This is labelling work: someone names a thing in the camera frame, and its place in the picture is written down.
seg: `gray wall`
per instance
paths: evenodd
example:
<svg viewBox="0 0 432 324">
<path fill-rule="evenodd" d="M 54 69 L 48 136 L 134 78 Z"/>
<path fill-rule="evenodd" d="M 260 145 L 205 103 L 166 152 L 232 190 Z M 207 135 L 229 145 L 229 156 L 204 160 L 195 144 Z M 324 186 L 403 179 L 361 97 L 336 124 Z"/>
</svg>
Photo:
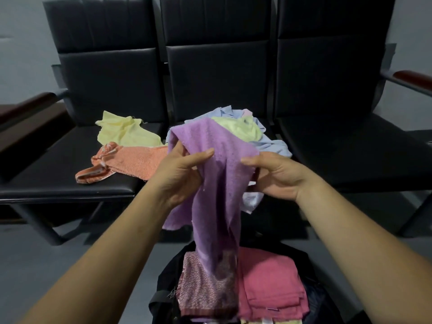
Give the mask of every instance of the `gray wall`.
<svg viewBox="0 0 432 324">
<path fill-rule="evenodd" d="M 0 104 L 17 103 L 55 89 L 57 53 L 42 7 L 44 0 L 0 0 Z M 154 0 L 162 46 L 159 0 Z M 389 43 L 397 43 L 392 69 L 432 75 L 432 0 L 397 0 Z M 161 48 L 162 60 L 166 52 Z M 404 130 L 432 129 L 432 98 L 387 83 L 375 113 Z"/>
</svg>

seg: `wooden armrest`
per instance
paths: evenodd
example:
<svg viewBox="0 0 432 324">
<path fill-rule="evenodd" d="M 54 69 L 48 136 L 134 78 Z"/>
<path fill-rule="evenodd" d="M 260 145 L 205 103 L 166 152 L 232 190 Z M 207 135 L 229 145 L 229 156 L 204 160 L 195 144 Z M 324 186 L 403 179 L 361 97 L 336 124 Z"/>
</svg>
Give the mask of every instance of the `wooden armrest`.
<svg viewBox="0 0 432 324">
<path fill-rule="evenodd" d="M 431 76 L 413 72 L 412 70 L 400 70 L 395 72 L 393 77 L 432 92 Z"/>
<path fill-rule="evenodd" d="M 0 131 L 15 125 L 17 122 L 28 118 L 35 112 L 44 109 L 59 100 L 61 100 L 61 98 L 59 98 L 55 93 L 44 92 L 20 102 L 15 106 L 8 107 L 4 109 L 5 111 L 0 109 Z"/>
</svg>

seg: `person's right hand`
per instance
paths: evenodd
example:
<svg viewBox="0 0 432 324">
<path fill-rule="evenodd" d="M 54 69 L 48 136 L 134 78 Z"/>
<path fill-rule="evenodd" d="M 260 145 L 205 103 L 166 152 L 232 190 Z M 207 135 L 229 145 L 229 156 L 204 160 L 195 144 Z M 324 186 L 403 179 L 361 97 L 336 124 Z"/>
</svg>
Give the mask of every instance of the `person's right hand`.
<svg viewBox="0 0 432 324">
<path fill-rule="evenodd" d="M 303 190 L 322 179 L 306 166 L 274 152 L 243 157 L 241 163 L 256 167 L 258 178 L 248 192 L 263 192 L 279 199 L 297 201 Z"/>
</svg>

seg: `seat backrest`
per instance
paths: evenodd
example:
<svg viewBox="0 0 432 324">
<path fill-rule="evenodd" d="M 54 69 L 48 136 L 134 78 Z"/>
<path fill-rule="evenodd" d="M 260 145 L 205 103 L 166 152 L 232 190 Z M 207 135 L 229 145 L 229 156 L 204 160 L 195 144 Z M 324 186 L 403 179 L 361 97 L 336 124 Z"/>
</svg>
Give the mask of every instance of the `seat backrest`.
<svg viewBox="0 0 432 324">
<path fill-rule="evenodd" d="M 160 0 L 176 121 L 217 107 L 266 116 L 271 0 Z"/>
<path fill-rule="evenodd" d="M 107 110 L 167 122 L 152 0 L 44 3 L 78 125 Z"/>
<path fill-rule="evenodd" d="M 275 117 L 371 111 L 394 0 L 279 0 Z"/>
</svg>

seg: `forearm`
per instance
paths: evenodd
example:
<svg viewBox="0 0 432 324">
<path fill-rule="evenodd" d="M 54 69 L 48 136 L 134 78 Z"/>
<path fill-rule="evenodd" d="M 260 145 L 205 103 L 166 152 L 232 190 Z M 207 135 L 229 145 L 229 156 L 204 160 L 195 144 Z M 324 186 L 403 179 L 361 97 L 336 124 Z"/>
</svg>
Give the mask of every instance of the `forearm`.
<svg viewBox="0 0 432 324">
<path fill-rule="evenodd" d="M 430 322 L 427 260 L 323 181 L 302 191 L 297 202 L 374 323 Z"/>
<path fill-rule="evenodd" d="M 117 323 L 168 213 L 144 187 L 22 323 Z"/>
</svg>

